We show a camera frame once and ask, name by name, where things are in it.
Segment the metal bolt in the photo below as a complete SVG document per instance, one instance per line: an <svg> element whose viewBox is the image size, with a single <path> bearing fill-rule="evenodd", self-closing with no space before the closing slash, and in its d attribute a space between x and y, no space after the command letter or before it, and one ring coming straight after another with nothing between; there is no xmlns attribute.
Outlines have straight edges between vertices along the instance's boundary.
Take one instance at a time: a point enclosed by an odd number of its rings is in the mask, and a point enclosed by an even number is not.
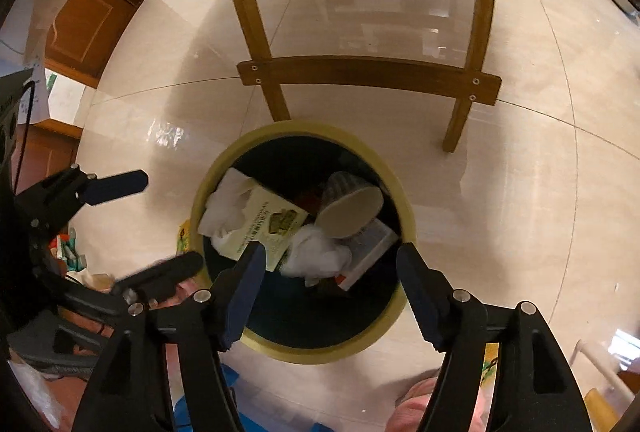
<svg viewBox="0 0 640 432"><path fill-rule="evenodd" d="M129 314L132 317L136 317L140 315L140 313L142 313L144 310L145 310L145 305L142 302L136 302L135 304L131 304L127 311L129 311Z"/></svg>
<svg viewBox="0 0 640 432"><path fill-rule="evenodd" d="M520 309L522 309L523 313L526 313L527 315L532 315L538 310L538 308L528 301L520 304Z"/></svg>
<svg viewBox="0 0 640 432"><path fill-rule="evenodd" d="M138 294L130 287L126 288L126 290L122 292L122 297L127 304L133 304L138 300Z"/></svg>
<svg viewBox="0 0 640 432"><path fill-rule="evenodd" d="M453 292L453 298L458 302L469 302L471 300L471 295L466 289L457 289Z"/></svg>
<svg viewBox="0 0 640 432"><path fill-rule="evenodd" d="M206 302L211 298L211 292L208 289L201 289L193 294L193 300L196 302Z"/></svg>

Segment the wall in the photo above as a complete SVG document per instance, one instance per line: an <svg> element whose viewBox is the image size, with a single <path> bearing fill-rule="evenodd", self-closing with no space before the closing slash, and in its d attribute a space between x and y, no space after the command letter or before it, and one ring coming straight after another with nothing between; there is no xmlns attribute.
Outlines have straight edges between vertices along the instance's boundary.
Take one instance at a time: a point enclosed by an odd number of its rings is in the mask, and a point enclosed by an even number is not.
<svg viewBox="0 0 640 432"><path fill-rule="evenodd" d="M47 82L50 81L52 75L55 76L55 80L49 93L49 117L69 125L77 125L76 115L78 114L84 90L92 88L88 88L84 84L59 73L48 69L45 70Z"/></svg>
<svg viewBox="0 0 640 432"><path fill-rule="evenodd" d="M76 118L74 119L74 125L84 128L86 119L89 116L89 109L91 109L94 103L95 89L89 86L84 87L78 110L76 111Z"/></svg>

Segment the wooden door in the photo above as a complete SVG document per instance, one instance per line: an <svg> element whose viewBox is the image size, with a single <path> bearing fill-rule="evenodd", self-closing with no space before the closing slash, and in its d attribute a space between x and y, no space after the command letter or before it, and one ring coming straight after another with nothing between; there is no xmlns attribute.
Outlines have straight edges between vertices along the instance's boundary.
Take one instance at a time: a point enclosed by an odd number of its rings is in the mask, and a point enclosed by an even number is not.
<svg viewBox="0 0 640 432"><path fill-rule="evenodd" d="M21 124L17 128L17 144L11 159L12 183L15 179L23 136L24 125ZM78 139L31 125L27 133L27 146L24 149L17 193L69 167L76 159L78 143Z"/></svg>
<svg viewBox="0 0 640 432"><path fill-rule="evenodd" d="M97 87L120 36L143 0L68 0L47 35L45 66Z"/></svg>

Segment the trash can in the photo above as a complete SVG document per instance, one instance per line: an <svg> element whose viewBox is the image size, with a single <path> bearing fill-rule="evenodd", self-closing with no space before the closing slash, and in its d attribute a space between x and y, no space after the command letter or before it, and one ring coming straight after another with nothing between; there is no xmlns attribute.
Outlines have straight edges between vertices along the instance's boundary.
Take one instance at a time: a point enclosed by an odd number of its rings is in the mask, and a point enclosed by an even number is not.
<svg viewBox="0 0 640 432"><path fill-rule="evenodd" d="M398 179L375 152L335 127L299 120L278 122L239 138L220 154L200 184L191 211L191 247L205 258L203 282L210 284L210 279L235 264L218 254L208 237L195 233L209 195L230 167L289 200L332 173L347 170L380 186L384 205L378 219L400 241L415 242L409 202ZM393 325L406 303L396 273L400 241L343 296L306 288L303 279L265 272L241 341L295 364L333 362L366 349Z"/></svg>

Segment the black cable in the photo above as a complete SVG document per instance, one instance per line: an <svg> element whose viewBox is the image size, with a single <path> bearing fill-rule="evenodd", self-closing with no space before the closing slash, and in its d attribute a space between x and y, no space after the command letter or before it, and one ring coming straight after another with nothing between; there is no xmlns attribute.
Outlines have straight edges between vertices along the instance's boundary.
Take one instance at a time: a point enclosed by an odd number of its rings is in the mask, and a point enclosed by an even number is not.
<svg viewBox="0 0 640 432"><path fill-rule="evenodd" d="M78 279L74 279L71 275L65 275L65 277L66 277L67 279L69 279L70 281L75 282L76 284L79 284L79 285L81 285L81 286L83 286L83 285L84 285L82 282L78 281Z"/></svg>
<svg viewBox="0 0 640 432"><path fill-rule="evenodd" d="M18 191L18 180L20 179L20 171L22 170L22 161L24 159L24 149L27 147L27 134L29 133L29 124L31 123L31 112L33 111L33 97L36 92L36 83L33 80L29 80L22 94L24 95L27 88L31 88L29 94L29 107L27 108L27 119L25 120L24 133L22 135L22 145L20 146L20 158L18 158L18 167L15 169L15 181L14 181L14 195Z"/></svg>

